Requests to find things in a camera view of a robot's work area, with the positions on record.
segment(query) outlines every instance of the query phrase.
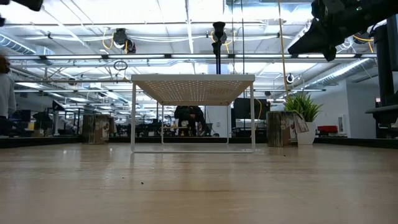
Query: white plant pot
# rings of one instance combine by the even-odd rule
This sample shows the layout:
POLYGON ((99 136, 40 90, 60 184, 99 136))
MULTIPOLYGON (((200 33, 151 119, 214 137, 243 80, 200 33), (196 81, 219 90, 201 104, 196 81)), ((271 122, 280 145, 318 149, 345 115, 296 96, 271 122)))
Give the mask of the white plant pot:
POLYGON ((315 126, 314 122, 307 122, 308 132, 306 133, 297 133, 297 141, 300 146, 302 145, 312 145, 313 140, 315 139, 315 126))

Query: potted plant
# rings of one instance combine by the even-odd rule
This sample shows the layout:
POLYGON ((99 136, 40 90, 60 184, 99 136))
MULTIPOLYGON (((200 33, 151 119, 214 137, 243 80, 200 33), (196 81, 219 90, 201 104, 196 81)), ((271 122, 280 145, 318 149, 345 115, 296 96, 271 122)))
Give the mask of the potted plant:
POLYGON ((320 113, 322 105, 315 104, 310 97, 310 95, 300 93, 295 96, 288 97, 285 103, 285 110, 300 113, 307 123, 309 132, 297 133, 297 141, 299 145, 313 144, 313 140, 315 139, 315 130, 317 127, 313 121, 320 113))

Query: person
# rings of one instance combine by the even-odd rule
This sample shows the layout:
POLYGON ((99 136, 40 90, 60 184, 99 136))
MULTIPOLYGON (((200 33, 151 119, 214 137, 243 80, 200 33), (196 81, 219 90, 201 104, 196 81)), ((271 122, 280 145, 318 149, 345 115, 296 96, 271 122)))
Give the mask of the person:
POLYGON ((9 62, 0 55, 0 133, 7 134, 14 125, 8 116, 17 110, 14 94, 14 81, 8 75, 9 62))
POLYGON ((182 127, 182 121, 188 121, 188 129, 192 132, 192 136, 197 135, 197 129, 195 123, 199 123, 200 136, 205 133, 207 127, 206 121, 202 110, 199 106, 177 106, 174 111, 174 118, 178 119, 178 127, 182 127))

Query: perforated tabletop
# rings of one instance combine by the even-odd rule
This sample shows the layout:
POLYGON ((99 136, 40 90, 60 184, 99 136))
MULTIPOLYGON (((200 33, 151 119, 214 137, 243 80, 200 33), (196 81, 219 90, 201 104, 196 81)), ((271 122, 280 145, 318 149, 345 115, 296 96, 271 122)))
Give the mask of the perforated tabletop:
POLYGON ((131 80, 162 105, 228 106, 254 75, 132 75, 131 80))

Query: green plant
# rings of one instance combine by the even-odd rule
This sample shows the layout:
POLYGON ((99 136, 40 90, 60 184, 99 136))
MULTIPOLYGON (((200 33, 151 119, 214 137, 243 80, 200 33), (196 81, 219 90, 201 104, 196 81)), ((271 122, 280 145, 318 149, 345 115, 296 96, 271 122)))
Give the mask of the green plant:
POLYGON ((299 93, 286 98, 285 110, 296 111, 303 115, 306 122, 313 122, 319 115, 322 105, 317 105, 310 97, 310 95, 299 93))

